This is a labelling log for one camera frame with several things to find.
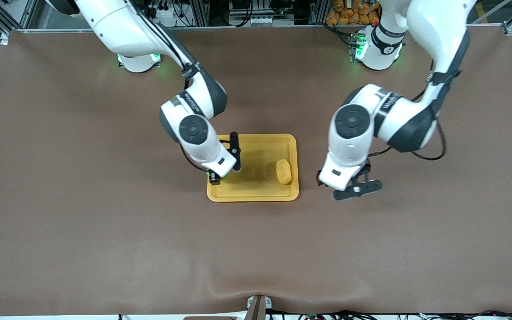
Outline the yellow potato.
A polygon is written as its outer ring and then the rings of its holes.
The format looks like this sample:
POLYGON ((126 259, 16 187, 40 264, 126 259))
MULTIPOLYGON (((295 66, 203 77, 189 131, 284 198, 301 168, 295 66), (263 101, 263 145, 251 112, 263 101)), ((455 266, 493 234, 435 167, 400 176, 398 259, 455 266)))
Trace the yellow potato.
POLYGON ((282 185, 289 185, 292 181, 290 162, 280 159, 276 162, 276 180, 282 185))

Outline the yellow plastic tray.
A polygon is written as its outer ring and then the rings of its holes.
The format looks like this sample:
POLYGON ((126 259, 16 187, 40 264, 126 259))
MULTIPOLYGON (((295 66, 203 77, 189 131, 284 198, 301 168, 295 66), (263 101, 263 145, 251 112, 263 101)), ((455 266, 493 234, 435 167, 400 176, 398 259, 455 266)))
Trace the yellow plastic tray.
POLYGON ((213 202, 290 202, 299 195, 297 144, 293 135, 238 134, 242 169, 221 180, 207 183, 207 197, 213 202), (292 181, 282 185, 276 180, 276 162, 286 159, 291 165, 292 181))

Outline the brown table mat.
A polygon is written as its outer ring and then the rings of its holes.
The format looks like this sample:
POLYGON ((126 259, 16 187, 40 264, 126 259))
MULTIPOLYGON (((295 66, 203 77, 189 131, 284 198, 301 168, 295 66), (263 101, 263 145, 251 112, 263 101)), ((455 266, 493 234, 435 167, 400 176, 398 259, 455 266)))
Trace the brown table mat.
POLYGON ((442 107, 446 156, 372 159, 375 194, 336 202, 315 176, 329 121, 369 83, 411 98, 411 39, 372 72, 322 28, 177 31, 226 88, 221 134, 290 133, 292 202, 215 203, 158 121, 180 69, 132 74, 93 33, 0 45, 0 316, 512 312, 512 36, 470 27, 442 107))

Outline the white power strip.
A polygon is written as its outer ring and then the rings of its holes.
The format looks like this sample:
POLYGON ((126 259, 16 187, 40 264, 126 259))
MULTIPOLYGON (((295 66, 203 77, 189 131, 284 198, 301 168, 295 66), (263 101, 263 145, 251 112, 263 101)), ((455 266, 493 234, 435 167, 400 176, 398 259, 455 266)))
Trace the white power strip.
POLYGON ((150 18, 154 20, 178 20, 178 14, 175 12, 173 8, 169 8, 168 10, 164 9, 162 4, 161 9, 158 6, 150 6, 148 9, 148 13, 150 18))

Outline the bag of orange snacks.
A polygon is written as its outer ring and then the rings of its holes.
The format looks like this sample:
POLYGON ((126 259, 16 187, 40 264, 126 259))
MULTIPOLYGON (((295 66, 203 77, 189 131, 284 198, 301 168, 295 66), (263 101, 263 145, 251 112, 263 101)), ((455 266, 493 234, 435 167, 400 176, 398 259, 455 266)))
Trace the bag of orange snacks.
POLYGON ((325 18, 327 25, 377 25, 382 8, 376 0, 331 0, 325 18))

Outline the aluminium frame rail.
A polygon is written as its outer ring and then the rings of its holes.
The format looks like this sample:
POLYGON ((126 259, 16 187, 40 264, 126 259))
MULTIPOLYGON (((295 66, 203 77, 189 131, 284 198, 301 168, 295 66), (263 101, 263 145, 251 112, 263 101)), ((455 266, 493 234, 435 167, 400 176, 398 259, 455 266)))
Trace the aluminium frame rail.
MULTIPOLYGON (((498 27, 501 30, 504 30, 503 24, 467 24, 467 27, 498 27)), ((272 27, 233 27, 233 26, 213 26, 213 27, 169 27, 169 30, 172 31, 216 31, 216 30, 303 30, 307 28, 325 28, 320 25, 294 25, 294 26, 272 26, 272 27)), ((79 33, 91 33, 93 34, 93 30, 91 28, 47 28, 47 29, 37 29, 37 28, 23 28, 16 29, 14 32, 18 32, 21 34, 79 34, 79 33)))

